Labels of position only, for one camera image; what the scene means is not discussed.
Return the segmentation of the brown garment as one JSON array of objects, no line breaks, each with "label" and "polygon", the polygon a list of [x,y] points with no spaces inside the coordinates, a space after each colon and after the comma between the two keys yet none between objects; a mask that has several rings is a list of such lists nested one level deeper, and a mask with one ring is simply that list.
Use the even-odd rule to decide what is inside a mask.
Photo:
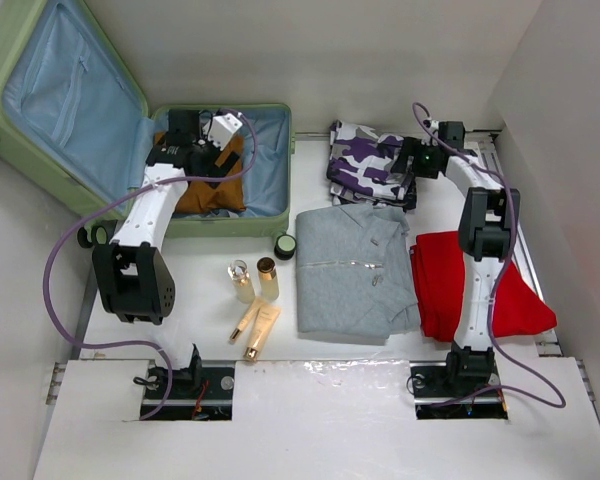
[{"label": "brown garment", "polygon": [[[184,164],[186,173],[191,147],[186,150]],[[223,150],[241,156],[240,161],[232,169],[231,175],[242,170],[243,150],[244,138],[240,135],[234,136]],[[175,212],[178,214],[204,214],[217,209],[228,209],[233,212],[243,212],[246,209],[240,178],[228,182],[190,182],[186,192],[178,201]]]}]

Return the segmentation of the purple camouflage garment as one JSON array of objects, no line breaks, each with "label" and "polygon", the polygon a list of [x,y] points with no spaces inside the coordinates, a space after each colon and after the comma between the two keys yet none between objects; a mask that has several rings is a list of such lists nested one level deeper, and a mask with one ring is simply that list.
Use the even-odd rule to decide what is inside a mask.
[{"label": "purple camouflage garment", "polygon": [[331,150],[326,170],[332,203],[415,209],[417,185],[413,172],[390,172],[405,138],[410,137],[334,121],[330,127]]}]

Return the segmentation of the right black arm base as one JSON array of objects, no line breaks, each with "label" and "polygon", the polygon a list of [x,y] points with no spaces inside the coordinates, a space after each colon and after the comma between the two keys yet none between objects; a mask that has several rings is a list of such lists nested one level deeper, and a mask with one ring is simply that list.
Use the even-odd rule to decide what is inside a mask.
[{"label": "right black arm base", "polygon": [[499,390],[468,398],[487,386],[500,384],[497,368],[486,378],[448,379],[444,361],[413,361],[406,381],[413,396],[417,420],[507,420],[508,412]]}]

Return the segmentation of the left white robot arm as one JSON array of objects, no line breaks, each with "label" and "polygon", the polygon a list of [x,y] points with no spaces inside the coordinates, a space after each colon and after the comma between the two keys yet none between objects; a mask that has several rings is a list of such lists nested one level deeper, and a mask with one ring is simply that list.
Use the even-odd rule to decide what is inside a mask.
[{"label": "left white robot arm", "polygon": [[161,254],[172,216],[216,207],[242,209],[244,140],[240,112],[219,110],[202,123],[197,110],[175,109],[154,135],[145,160],[145,192],[92,261],[106,312],[124,323],[160,326],[175,304],[175,281]]}]

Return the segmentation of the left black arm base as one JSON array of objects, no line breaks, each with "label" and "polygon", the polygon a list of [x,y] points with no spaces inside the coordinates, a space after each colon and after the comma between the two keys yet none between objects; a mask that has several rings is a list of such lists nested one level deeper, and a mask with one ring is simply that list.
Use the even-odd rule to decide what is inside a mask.
[{"label": "left black arm base", "polygon": [[[174,373],[174,383],[165,405],[148,421],[230,421],[233,413],[235,364],[203,362],[200,380],[185,380],[185,370]],[[151,366],[133,383],[142,391],[141,417],[154,410],[166,389],[166,371]]]}]

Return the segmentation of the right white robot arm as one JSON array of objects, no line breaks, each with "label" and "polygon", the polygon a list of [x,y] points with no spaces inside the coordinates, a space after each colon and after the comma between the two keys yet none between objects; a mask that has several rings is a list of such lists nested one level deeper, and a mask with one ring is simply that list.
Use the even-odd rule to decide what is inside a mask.
[{"label": "right white robot arm", "polygon": [[489,394],[496,374],[493,316],[501,277],[517,238],[520,196],[502,175],[464,149],[460,122],[421,122],[429,140],[416,148],[416,176],[443,174],[463,194],[457,237],[463,253],[464,292],[459,325],[441,364],[412,362],[407,386],[417,406],[460,404]]}]

